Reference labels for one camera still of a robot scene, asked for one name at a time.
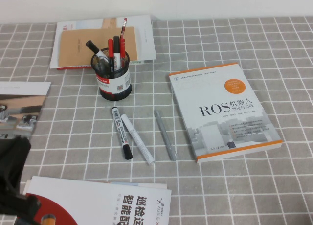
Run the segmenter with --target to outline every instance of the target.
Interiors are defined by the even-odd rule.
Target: gray checkered tablecloth
[[[56,24],[0,26],[0,80],[50,81],[22,189],[33,175],[167,183],[170,225],[313,222],[313,17],[153,22],[157,59],[131,66],[133,91],[111,102],[91,69],[49,69]],[[238,62],[282,139],[281,148],[196,164],[168,75]],[[156,159],[134,143],[123,158],[111,107],[134,122]],[[169,160],[153,109],[165,116],[179,160]],[[0,217],[11,225],[13,217]]]

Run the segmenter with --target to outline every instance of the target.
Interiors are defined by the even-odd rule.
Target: sticker label
[[[114,79],[102,78],[97,74],[96,77],[100,90],[109,94],[121,93],[131,85],[129,70],[123,76]]]

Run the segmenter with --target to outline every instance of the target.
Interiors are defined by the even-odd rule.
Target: white wall
[[[0,0],[0,23],[151,14],[153,19],[313,15],[312,0]]]

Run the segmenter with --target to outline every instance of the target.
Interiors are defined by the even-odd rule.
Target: brown envelope
[[[92,42],[99,48],[108,47],[108,39],[120,35],[122,28],[81,29],[63,31],[61,34],[59,66],[90,65],[93,52],[86,47]],[[137,60],[137,48],[134,27],[127,27],[124,34],[126,52],[130,60]]]

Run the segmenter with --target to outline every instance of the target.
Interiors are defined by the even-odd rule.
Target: logo
[[[160,225],[160,220],[161,217],[163,216],[163,207],[165,206],[164,203],[162,203],[161,200],[156,200],[157,201],[157,212],[156,212],[156,225]]]
[[[160,204],[162,207],[164,207],[164,204],[162,203],[162,199],[163,198],[161,198],[161,200],[157,200],[157,203]]]

